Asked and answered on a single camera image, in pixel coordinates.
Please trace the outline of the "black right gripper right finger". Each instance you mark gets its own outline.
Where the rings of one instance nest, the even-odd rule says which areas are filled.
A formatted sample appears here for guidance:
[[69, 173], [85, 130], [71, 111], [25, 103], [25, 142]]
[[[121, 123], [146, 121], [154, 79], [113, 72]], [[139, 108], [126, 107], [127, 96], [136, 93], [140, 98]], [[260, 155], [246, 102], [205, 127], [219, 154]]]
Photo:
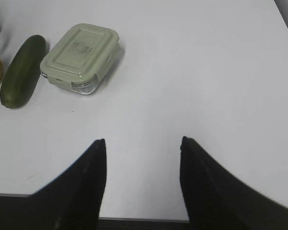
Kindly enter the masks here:
[[180, 186], [194, 230], [288, 230], [288, 208], [253, 190], [194, 139], [180, 146]]

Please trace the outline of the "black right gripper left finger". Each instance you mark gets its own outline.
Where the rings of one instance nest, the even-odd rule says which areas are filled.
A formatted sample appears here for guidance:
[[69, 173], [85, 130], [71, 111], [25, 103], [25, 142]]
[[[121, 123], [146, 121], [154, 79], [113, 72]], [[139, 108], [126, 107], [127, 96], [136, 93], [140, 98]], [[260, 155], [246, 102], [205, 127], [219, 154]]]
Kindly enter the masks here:
[[95, 230], [107, 178], [104, 139], [27, 197], [0, 195], [0, 230]]

